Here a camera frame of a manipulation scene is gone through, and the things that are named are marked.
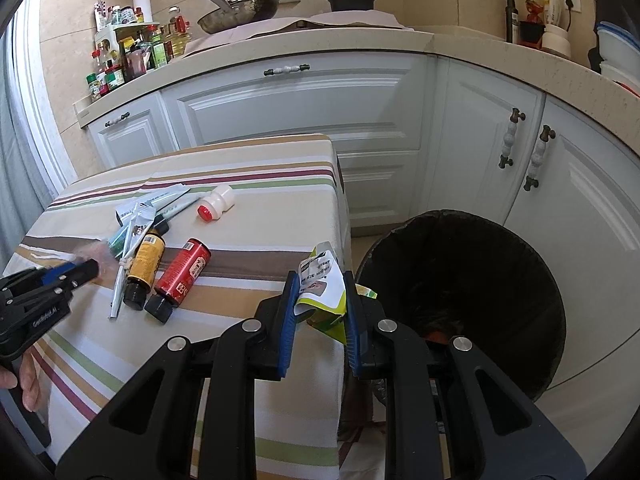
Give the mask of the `person's left hand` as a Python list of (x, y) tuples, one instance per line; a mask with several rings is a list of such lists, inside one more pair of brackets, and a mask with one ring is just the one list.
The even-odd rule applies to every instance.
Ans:
[(22, 403), (29, 412), (37, 411), (41, 401), (41, 388), (38, 382), (36, 363), (32, 356), (32, 348), (25, 351), (18, 372), (0, 367), (0, 388), (11, 390), (22, 388)]

